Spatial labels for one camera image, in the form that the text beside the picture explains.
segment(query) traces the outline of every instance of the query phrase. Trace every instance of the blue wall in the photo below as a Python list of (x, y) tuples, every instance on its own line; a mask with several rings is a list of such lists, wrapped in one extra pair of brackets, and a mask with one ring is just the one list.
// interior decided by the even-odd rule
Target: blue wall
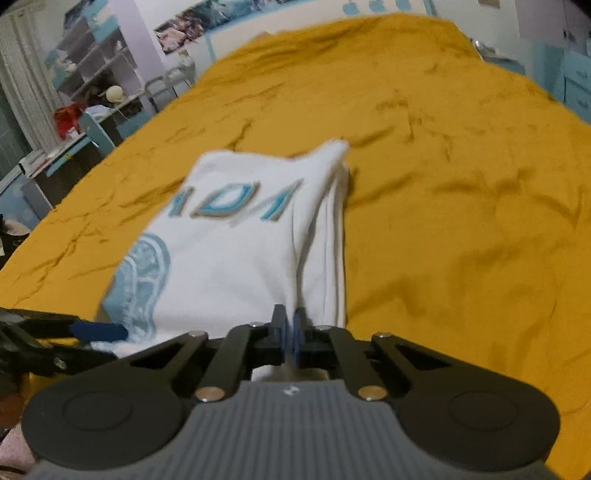
[(39, 217), (23, 198), (22, 186), (25, 177), (22, 174), (0, 193), (0, 213), (9, 220), (16, 220), (33, 230), (39, 223)]

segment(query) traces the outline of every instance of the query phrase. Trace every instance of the curtain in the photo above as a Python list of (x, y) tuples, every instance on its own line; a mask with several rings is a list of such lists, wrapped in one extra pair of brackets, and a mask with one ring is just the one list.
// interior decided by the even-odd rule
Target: curtain
[(40, 60), (34, 12), (30, 6), (0, 17), (0, 85), (33, 150), (49, 152), (59, 143), (53, 112), (63, 103)]

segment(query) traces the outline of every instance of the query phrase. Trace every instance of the pink fabric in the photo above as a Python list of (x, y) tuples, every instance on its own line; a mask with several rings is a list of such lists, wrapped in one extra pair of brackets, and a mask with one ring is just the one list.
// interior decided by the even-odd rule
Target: pink fabric
[(35, 465), (33, 453), (22, 435), (20, 423), (0, 444), (0, 465), (11, 466), (26, 472)]

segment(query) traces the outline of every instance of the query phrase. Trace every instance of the window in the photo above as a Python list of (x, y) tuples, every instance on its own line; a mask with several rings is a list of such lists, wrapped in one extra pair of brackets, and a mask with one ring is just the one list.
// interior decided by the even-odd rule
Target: window
[(31, 152), (31, 147), (0, 87), (0, 180)]

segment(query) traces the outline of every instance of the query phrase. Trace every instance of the mustard yellow blanket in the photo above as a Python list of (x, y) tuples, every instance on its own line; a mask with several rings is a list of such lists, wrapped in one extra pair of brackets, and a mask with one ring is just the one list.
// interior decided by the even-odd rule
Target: mustard yellow blanket
[(0, 305), (91, 318), (197, 157), (344, 138), (349, 329), (530, 382), (549, 464), (591, 469), (591, 128), (482, 62), (451, 23), (393, 15), (260, 38), (94, 168), (0, 274)]

